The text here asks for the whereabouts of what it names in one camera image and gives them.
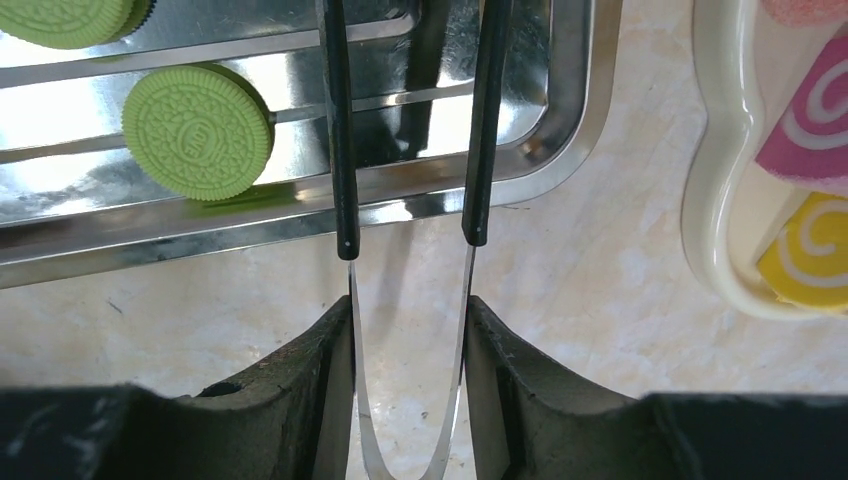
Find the yellow cake slice toy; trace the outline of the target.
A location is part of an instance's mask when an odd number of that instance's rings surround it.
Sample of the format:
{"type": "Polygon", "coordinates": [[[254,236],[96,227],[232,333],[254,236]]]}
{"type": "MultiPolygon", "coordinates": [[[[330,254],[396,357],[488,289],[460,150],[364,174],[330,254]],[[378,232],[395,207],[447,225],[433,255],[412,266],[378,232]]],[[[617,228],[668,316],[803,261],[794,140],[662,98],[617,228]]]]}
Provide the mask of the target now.
{"type": "Polygon", "coordinates": [[[757,262],[777,299],[832,314],[847,312],[847,199],[812,193],[757,262]]]}

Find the stainless steel tray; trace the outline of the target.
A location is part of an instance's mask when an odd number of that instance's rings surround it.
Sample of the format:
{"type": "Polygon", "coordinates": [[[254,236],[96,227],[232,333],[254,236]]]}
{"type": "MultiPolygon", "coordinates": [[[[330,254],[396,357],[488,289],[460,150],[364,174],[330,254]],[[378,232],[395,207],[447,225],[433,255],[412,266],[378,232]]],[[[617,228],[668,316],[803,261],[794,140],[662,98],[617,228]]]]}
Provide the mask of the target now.
{"type": "MultiPolygon", "coordinates": [[[[462,207],[480,3],[348,1],[360,221],[462,207]]],[[[491,201],[566,180],[610,104],[622,5],[514,5],[491,201]]],[[[54,50],[1,38],[1,284],[14,287],[334,230],[311,1],[157,1],[113,43],[54,50]],[[273,153],[254,188],[201,203],[155,184],[120,133],[157,68],[217,63],[264,100],[273,153]]]]}

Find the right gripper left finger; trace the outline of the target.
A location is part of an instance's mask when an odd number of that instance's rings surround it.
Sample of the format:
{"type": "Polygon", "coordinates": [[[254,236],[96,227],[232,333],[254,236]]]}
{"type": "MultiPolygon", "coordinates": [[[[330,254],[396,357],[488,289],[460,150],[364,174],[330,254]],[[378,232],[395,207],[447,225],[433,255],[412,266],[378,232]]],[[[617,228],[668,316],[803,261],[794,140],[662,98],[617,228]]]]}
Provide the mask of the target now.
{"type": "Polygon", "coordinates": [[[134,384],[5,388],[5,479],[342,479],[352,305],[195,396],[134,384]]]}

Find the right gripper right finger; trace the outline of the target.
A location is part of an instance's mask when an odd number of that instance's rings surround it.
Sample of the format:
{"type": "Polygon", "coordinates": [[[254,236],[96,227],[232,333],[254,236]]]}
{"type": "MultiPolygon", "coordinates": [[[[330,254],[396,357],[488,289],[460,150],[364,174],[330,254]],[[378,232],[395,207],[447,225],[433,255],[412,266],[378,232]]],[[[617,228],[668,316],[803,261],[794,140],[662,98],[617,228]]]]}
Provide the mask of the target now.
{"type": "Polygon", "coordinates": [[[843,395],[651,393],[567,369],[469,301],[465,372],[480,479],[843,479],[843,395]]]}

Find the pink dome cupcake toy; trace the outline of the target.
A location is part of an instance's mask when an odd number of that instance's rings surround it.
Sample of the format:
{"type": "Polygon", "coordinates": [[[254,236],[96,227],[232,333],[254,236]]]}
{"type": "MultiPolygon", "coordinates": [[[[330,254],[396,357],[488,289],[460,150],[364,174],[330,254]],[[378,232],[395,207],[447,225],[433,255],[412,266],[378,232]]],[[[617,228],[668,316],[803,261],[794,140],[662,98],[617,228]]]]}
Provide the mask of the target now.
{"type": "Polygon", "coordinates": [[[773,20],[791,28],[847,21],[847,0],[761,0],[760,3],[773,20]]]}

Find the black-tipped metal tongs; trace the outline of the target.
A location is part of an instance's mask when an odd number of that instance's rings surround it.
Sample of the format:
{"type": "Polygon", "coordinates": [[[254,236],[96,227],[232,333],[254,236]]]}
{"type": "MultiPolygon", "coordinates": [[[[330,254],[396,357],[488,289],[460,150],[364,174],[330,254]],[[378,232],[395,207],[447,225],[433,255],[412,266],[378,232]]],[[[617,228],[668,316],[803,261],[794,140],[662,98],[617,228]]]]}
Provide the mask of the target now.
{"type": "MultiPolygon", "coordinates": [[[[486,1],[480,9],[480,34],[462,209],[462,230],[468,248],[461,290],[457,343],[452,362],[447,410],[432,457],[422,475],[425,479],[443,478],[454,438],[464,372],[465,330],[476,251],[486,244],[488,235],[502,82],[513,7],[513,2],[501,0],[486,1]]],[[[355,261],[360,253],[359,201],[353,148],[348,38],[343,4],[340,1],[319,1],[316,4],[316,15],[323,57],[337,255],[347,263],[347,282],[352,304],[354,379],[363,465],[369,478],[389,479],[392,475],[382,456],[372,420],[364,366],[364,341],[355,268],[355,261]]]]}

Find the pink swirl roll cake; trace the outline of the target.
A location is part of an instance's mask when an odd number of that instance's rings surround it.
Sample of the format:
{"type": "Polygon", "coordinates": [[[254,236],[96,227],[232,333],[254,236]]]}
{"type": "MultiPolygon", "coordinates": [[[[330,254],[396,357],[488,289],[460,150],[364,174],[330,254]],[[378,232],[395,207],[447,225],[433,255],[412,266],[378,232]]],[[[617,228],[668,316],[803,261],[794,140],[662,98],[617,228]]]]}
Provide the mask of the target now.
{"type": "Polygon", "coordinates": [[[847,37],[818,55],[756,163],[771,175],[813,191],[847,195],[847,37]]]}

